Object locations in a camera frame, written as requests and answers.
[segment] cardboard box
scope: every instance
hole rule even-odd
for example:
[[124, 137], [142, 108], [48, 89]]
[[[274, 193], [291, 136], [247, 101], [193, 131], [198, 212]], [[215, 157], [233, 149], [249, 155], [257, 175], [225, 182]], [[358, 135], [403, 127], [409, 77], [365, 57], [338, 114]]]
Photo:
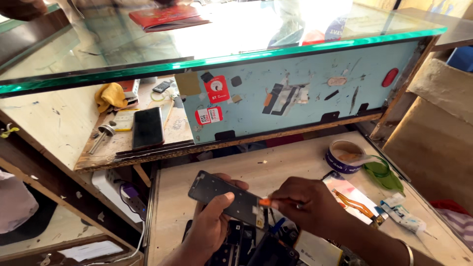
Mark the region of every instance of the cardboard box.
[[140, 80], [125, 80], [117, 82], [123, 88], [125, 98], [132, 98], [138, 96], [138, 87], [140, 86]]

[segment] power strip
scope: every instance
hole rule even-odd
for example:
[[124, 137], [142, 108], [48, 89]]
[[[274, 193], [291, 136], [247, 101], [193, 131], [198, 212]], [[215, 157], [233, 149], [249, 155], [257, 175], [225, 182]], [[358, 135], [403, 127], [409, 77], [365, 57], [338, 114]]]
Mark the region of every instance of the power strip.
[[130, 207], [140, 215], [133, 213], [130, 211], [128, 206], [123, 203], [122, 199], [120, 198], [119, 190], [120, 185], [123, 182], [114, 183], [115, 180], [122, 179], [126, 180], [120, 176], [120, 174], [115, 169], [107, 169], [94, 172], [92, 176], [92, 184], [102, 192], [113, 204], [115, 204], [120, 210], [123, 211], [133, 222], [141, 222], [142, 219], [146, 218], [146, 206], [145, 204], [138, 198], [129, 198], [126, 193], [122, 193], [123, 200], [130, 205]]

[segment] yellow cloth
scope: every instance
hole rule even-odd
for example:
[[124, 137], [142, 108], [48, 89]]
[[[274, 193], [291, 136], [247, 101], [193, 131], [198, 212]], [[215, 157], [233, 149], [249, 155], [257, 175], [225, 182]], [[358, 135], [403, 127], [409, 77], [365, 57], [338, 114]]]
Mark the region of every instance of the yellow cloth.
[[115, 82], [104, 84], [95, 93], [95, 102], [99, 105], [99, 113], [106, 111], [110, 105], [123, 108], [128, 104], [128, 101], [125, 100], [123, 88]]

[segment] glue tube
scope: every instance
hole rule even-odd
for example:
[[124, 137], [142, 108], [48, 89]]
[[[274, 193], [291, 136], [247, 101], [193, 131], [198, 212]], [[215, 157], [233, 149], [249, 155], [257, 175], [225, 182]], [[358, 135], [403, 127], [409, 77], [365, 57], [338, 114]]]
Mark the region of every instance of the glue tube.
[[427, 224], [420, 218], [413, 216], [404, 206], [400, 203], [404, 202], [405, 198], [396, 193], [394, 196], [381, 201], [381, 208], [394, 220], [396, 223], [404, 226], [415, 234], [421, 232], [434, 237], [429, 231], [427, 231]]

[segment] blue box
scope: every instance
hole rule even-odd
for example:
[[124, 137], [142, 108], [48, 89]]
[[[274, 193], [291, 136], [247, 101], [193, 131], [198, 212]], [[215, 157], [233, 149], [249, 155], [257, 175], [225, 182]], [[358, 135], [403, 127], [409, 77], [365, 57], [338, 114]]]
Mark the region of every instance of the blue box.
[[455, 48], [447, 65], [466, 72], [473, 72], [473, 45]]

